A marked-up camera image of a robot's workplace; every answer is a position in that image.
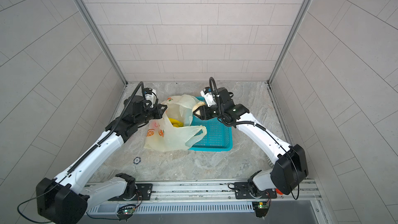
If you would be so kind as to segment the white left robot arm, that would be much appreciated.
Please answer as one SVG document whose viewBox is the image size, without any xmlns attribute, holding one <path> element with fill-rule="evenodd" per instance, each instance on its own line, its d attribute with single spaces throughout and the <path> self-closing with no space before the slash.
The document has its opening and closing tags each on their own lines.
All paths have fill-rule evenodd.
<svg viewBox="0 0 398 224">
<path fill-rule="evenodd" d="M 121 115 L 114 119 L 98 140 L 71 166 L 53 179 L 44 178 L 36 186 L 37 212 L 56 224 L 76 224 L 87 210 L 112 198 L 136 198 L 135 178 L 119 173 L 112 179 L 87 188 L 98 168 L 149 121 L 161 119 L 167 106 L 156 97 L 131 96 Z"/>
</svg>

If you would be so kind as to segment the yellow banana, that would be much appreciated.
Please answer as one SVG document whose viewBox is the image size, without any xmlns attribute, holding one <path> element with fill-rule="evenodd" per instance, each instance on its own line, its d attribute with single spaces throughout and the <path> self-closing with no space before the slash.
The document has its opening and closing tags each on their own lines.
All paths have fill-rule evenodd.
<svg viewBox="0 0 398 224">
<path fill-rule="evenodd" d="M 176 127 L 176 128 L 184 127 L 183 122 L 180 122 L 180 121 L 178 121 L 178 120 L 176 120 L 176 119 L 169 118 L 169 121 L 170 121 L 171 124 L 172 124 L 174 127 Z"/>
</svg>

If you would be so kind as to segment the beige bread roll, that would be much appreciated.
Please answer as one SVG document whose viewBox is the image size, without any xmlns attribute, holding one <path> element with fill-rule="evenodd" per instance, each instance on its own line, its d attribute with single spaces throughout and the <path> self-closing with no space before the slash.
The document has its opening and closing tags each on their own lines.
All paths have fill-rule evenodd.
<svg viewBox="0 0 398 224">
<path fill-rule="evenodd" d="M 194 114 L 194 115 L 201 116 L 201 109 L 202 109 L 202 106 L 196 107 L 196 108 L 193 110 L 193 114 Z"/>
</svg>

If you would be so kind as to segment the cream printed plastic bag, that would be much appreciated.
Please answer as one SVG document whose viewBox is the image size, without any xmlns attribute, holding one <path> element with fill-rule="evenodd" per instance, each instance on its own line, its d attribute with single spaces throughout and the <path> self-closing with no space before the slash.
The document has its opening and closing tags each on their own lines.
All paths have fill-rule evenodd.
<svg viewBox="0 0 398 224">
<path fill-rule="evenodd" d="M 207 134 L 206 127 L 191 125 L 194 108 L 203 105 L 196 97 L 187 94 L 171 96 L 162 104 L 167 105 L 167 110 L 162 119 L 149 124 L 146 149 L 160 152 L 188 150 Z M 169 118 L 183 122 L 184 127 L 174 127 Z"/>
</svg>

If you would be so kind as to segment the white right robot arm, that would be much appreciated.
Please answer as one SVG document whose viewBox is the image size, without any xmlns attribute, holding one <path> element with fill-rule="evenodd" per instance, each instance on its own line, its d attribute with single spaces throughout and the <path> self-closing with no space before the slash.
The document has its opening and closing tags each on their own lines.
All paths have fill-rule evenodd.
<svg viewBox="0 0 398 224">
<path fill-rule="evenodd" d="M 268 189 L 277 189 L 289 195 L 308 176 L 304 149 L 281 140 L 254 117 L 242 104 L 235 104 L 233 93 L 225 88 L 219 90 L 206 87 L 201 91 L 203 106 L 193 110 L 201 120 L 217 119 L 227 127 L 237 128 L 254 141 L 270 159 L 273 168 L 259 171 L 249 180 L 251 194 Z"/>
</svg>

